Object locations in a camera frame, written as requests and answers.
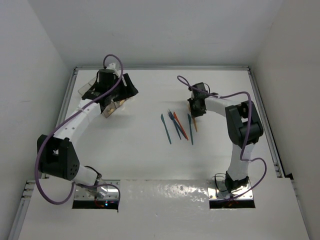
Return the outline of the clear spoon container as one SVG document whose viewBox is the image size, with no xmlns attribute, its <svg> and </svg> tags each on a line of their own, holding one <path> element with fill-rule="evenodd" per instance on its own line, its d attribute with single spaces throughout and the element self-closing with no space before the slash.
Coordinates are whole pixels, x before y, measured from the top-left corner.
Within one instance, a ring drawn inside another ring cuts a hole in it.
<svg viewBox="0 0 320 240">
<path fill-rule="evenodd" d="M 131 97 L 128 97 L 128 98 L 125 98 L 125 99 L 118 101 L 118 104 L 119 104 L 119 106 L 122 106 L 126 101 L 130 101 L 133 99 L 134 99 L 134 96 L 131 96 Z"/>
</svg>

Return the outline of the clear outer container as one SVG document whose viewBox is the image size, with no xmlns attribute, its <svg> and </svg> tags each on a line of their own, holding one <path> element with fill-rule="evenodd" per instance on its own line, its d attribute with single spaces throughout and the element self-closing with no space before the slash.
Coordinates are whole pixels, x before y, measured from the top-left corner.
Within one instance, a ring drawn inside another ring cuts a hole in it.
<svg viewBox="0 0 320 240">
<path fill-rule="evenodd" d="M 92 87 L 93 82 L 89 82 L 82 86 L 79 90 L 78 93 L 83 97 L 84 94 Z M 110 104 L 106 105 L 103 109 L 102 114 L 104 115 L 105 118 L 108 118 L 112 113 L 114 113 L 119 107 L 121 106 L 119 101 L 114 102 L 111 100 Z"/>
</svg>

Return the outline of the orange plastic knife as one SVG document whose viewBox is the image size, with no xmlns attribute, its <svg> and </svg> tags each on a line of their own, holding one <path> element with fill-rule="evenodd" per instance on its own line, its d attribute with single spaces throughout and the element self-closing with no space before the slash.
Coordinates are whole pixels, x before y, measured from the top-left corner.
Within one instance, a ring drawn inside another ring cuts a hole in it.
<svg viewBox="0 0 320 240">
<path fill-rule="evenodd" d="M 188 141 L 189 140 L 188 135 L 186 134 L 186 132 L 185 132 L 182 124 L 180 123 L 179 118 L 175 112 L 173 112 L 173 117 L 176 120 L 176 122 L 178 123 L 178 126 L 180 127 L 181 133 L 183 134 L 184 138 Z"/>
</svg>

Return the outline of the clear middle container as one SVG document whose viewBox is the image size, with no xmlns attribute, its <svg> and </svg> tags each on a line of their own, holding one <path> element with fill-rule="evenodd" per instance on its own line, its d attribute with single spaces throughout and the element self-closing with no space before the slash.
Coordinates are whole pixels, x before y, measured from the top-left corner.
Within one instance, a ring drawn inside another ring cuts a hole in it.
<svg viewBox="0 0 320 240">
<path fill-rule="evenodd" d="M 92 87 L 83 95 L 83 100 L 92 100 L 97 103 L 103 112 L 105 106 L 111 103 L 111 100 L 118 102 L 126 99 L 126 86 L 121 80 L 118 85 L 119 77 L 113 73 L 102 74 L 91 79 Z"/>
</svg>

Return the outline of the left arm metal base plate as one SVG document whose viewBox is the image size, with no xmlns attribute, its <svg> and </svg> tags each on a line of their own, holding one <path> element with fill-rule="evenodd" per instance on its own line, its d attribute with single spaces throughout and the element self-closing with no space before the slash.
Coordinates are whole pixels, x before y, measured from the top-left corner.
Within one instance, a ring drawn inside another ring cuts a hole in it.
<svg viewBox="0 0 320 240">
<path fill-rule="evenodd" d="M 98 180 L 94 186 L 83 187 L 77 185 L 75 188 L 75 201 L 102 201 L 118 200 L 120 190 L 119 180 Z"/>
</svg>

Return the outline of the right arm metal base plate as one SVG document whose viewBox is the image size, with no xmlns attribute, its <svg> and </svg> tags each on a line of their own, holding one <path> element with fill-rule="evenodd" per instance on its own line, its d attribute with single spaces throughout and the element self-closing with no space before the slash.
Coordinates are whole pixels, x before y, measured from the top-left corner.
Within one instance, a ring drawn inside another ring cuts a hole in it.
<svg viewBox="0 0 320 240">
<path fill-rule="evenodd" d="M 223 201 L 228 199 L 240 200 L 240 201 L 253 201 L 254 195 L 251 190 L 251 182 L 247 185 L 240 186 L 231 192 L 228 192 L 223 179 L 207 180 L 207 193 L 210 201 Z"/>
</svg>

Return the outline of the teal plastic knife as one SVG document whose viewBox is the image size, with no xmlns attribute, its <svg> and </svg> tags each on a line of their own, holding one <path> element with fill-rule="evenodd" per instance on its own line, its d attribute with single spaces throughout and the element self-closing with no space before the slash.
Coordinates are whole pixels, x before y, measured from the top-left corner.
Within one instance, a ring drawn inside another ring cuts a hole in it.
<svg viewBox="0 0 320 240">
<path fill-rule="evenodd" d="M 188 123 L 189 123 L 190 140 L 191 140 L 191 144 L 194 145 L 193 131 L 192 131 L 192 118 L 189 113 L 187 114 L 187 117 L 188 117 Z"/>
<path fill-rule="evenodd" d="M 171 141 L 171 137 L 170 137 L 170 134 L 169 134 L 169 131 L 168 131 L 168 128 L 167 128 L 163 113 L 160 115 L 160 119 L 161 119 L 161 121 L 163 123 L 164 129 L 165 129 L 165 132 L 166 132 L 166 135 L 167 135 L 168 142 L 171 145 L 172 141 Z"/>
</svg>

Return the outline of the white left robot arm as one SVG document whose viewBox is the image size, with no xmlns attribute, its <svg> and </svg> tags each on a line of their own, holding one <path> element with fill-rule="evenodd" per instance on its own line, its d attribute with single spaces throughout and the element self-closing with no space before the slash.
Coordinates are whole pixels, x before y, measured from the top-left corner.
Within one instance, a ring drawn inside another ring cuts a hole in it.
<svg viewBox="0 0 320 240">
<path fill-rule="evenodd" d="M 91 167 L 81 165 L 77 142 L 96 117 L 108 117 L 122 102 L 137 94 L 129 75 L 115 63 L 100 69 L 66 122 L 49 136 L 38 138 L 38 171 L 77 185 L 94 186 L 100 176 Z"/>
</svg>

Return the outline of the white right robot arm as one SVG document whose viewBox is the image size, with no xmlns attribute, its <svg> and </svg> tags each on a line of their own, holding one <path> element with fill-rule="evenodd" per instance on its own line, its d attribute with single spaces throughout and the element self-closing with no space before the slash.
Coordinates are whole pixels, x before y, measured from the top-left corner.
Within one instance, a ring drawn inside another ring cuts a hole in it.
<svg viewBox="0 0 320 240">
<path fill-rule="evenodd" d="M 216 93 L 209 93 L 203 82 L 190 86 L 188 90 L 192 92 L 188 99 L 192 117 L 197 118 L 207 112 L 215 112 L 225 117 L 227 133 L 232 142 L 231 161 L 225 173 L 225 190 L 231 193 L 244 187 L 249 182 L 251 153 L 264 133 L 251 97 L 243 102 L 231 100 Z"/>
</svg>

